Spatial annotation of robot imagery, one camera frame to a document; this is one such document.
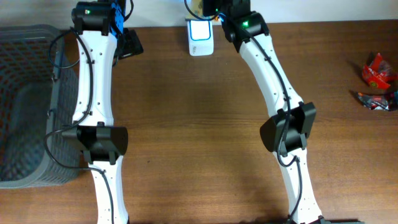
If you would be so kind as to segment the yellow snack bag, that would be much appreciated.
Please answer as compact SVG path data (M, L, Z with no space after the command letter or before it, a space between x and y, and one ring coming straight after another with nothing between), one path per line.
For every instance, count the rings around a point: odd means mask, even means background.
M213 17L212 22L220 23L220 17L219 16L204 16L203 15L203 3L202 0L188 0L187 4L190 8L190 10L198 17L201 17L202 19L211 19Z

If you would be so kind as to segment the black red snack packet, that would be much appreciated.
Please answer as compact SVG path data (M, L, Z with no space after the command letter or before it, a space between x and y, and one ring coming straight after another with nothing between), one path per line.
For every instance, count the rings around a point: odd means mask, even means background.
M364 93L356 92L355 96L370 110L384 110L389 111L389 102L384 95L366 95Z

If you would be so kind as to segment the blue mouthwash bottle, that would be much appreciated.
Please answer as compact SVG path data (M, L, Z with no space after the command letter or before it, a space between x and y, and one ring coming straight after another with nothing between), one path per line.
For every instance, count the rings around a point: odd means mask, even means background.
M389 111L394 111L398 107L398 91L390 92L385 95Z

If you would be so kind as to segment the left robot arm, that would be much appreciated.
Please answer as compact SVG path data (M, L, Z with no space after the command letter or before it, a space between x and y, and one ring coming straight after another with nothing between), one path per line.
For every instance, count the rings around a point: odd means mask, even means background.
M80 1L72 10L78 96L72 127L62 137L83 154L93 176L98 223L129 223L122 184L128 133L114 124L111 82L115 62L143 52L136 33L124 27L133 8L132 1Z

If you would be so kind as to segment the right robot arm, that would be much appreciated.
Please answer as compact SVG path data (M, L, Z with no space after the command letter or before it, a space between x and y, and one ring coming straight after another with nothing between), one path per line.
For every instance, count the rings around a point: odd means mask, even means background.
M203 1L206 17L219 17L226 39L251 69L266 102L269 119L261 126L265 148L280 167L289 201L287 223L320 223L307 165L308 138L315 120L313 103L305 103L290 84L276 56L269 28L250 0Z

